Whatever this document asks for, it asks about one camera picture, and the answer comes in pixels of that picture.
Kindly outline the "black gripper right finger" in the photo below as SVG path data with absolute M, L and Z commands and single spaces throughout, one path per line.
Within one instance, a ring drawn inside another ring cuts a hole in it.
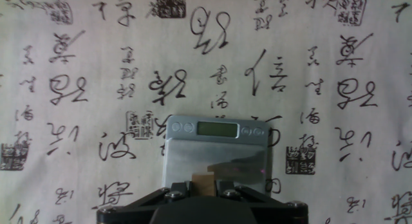
M 308 224 L 308 205 L 302 201 L 282 203 L 266 194 L 232 181 L 218 181 L 219 198 L 245 205 L 256 223 Z

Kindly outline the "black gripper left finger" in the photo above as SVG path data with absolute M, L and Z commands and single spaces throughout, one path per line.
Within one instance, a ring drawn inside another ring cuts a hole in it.
M 191 182 L 162 187 L 128 205 L 108 205 L 96 211 L 98 224 L 148 224 L 157 208 L 190 197 Z

